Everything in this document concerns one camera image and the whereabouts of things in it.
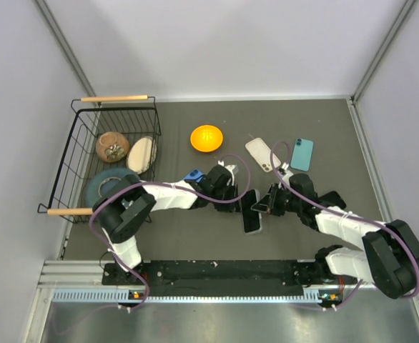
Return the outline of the blue phone case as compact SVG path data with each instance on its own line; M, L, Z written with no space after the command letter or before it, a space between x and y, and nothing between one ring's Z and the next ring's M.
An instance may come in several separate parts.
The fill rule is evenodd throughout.
M199 182L203 176L204 173L202 171L200 171L199 169L193 169L188 175L186 175L183 178L183 180Z

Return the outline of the black screen smartphone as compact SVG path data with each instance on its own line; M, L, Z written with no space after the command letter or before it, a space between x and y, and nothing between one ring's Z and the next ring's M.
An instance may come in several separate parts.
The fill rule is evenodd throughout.
M241 198L240 206L241 206L241 214L248 214L248 215L254 215L254 214L261 214L259 212L255 212L251 210L251 206L255 203L257 203L260 200L260 193L256 189L249 190L243 198Z

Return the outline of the clear transparent phone case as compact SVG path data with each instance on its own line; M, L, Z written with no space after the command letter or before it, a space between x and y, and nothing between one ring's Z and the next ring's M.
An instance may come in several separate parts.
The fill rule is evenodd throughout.
M254 214L242 215L242 225L243 225L243 232L245 234L258 234L262 231L262 215L261 214Z

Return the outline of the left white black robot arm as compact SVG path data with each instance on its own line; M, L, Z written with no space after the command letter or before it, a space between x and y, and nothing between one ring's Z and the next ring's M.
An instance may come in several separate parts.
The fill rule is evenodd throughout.
M95 220L115 256L118 275L127 283L138 282L143 273L136 233L152 212L168 209L200 209L213 204L219 212L239 209L235 164L219 161L208 174L186 177L173 183L142 181L128 174L92 207Z

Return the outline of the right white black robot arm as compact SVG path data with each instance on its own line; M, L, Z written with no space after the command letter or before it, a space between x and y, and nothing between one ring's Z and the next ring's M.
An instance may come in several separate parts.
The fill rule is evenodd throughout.
M384 295L398 299L419 286L419 241L410 226L396 219L385 223L346 211L340 195L317 195L311 178L296 174L270 186L252 210L280 217L295 213L306 226L351 244L321 249L316 255L315 276L324 283L339 275L374 284Z

